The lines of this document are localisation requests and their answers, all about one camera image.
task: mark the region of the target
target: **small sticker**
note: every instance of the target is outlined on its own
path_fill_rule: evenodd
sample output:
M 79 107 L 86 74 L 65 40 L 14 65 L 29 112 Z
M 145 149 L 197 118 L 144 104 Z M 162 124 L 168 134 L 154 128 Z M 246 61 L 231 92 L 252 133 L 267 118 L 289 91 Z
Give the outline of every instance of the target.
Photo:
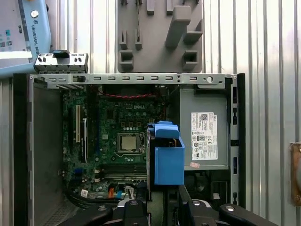
M 191 162 L 190 166 L 193 167 L 193 168 L 197 168 L 198 169 L 199 168 L 199 163 Z
M 191 113 L 192 160 L 217 160 L 217 116 Z
M 87 198 L 87 197 L 88 197 L 88 191 L 82 189 L 81 192 L 80 192 L 80 196 L 82 196 L 82 197 L 84 197 L 84 198 Z

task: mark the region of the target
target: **black cable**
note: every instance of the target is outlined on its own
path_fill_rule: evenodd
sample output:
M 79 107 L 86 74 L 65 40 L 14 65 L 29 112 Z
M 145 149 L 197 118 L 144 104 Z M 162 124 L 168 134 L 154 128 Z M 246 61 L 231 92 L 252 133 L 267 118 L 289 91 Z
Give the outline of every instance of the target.
M 103 203 L 104 201 L 105 202 L 119 202 L 119 201 L 122 200 L 121 198 L 95 198 L 95 199 L 89 199 L 89 198 L 85 198 L 83 196 L 80 196 L 79 194 L 73 193 L 71 191 L 66 191 L 65 194 L 74 197 L 78 201 L 88 202 L 88 203 L 95 203 L 95 204 Z
M 66 198 L 74 205 L 82 208 L 82 209 L 87 209 L 90 208 L 91 206 L 98 205 L 98 204 L 107 204 L 112 207 L 117 207 L 120 198 L 96 198 L 96 199 L 89 199 L 82 197 L 78 194 L 75 194 L 71 191 L 66 191 L 65 192 Z

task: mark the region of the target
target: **cpu socket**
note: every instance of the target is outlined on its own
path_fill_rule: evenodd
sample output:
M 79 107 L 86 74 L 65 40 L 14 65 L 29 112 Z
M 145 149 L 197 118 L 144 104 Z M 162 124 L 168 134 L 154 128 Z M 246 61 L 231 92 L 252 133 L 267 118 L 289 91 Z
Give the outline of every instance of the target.
M 141 154 L 139 133 L 118 133 L 117 152 L 118 156 L 125 154 Z

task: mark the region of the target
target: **chip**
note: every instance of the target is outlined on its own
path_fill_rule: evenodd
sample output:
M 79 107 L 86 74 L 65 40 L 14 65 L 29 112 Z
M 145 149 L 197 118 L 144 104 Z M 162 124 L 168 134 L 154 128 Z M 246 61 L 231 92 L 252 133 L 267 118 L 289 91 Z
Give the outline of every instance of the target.
M 136 136 L 122 136 L 121 137 L 122 150 L 135 150 L 136 149 Z

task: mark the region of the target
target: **dell logo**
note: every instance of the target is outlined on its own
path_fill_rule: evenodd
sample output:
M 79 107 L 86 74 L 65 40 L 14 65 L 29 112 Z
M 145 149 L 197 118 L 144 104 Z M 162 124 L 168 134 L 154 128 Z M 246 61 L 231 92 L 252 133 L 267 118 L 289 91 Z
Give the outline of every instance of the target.
M 145 109 L 144 105 L 134 105 L 134 109 Z

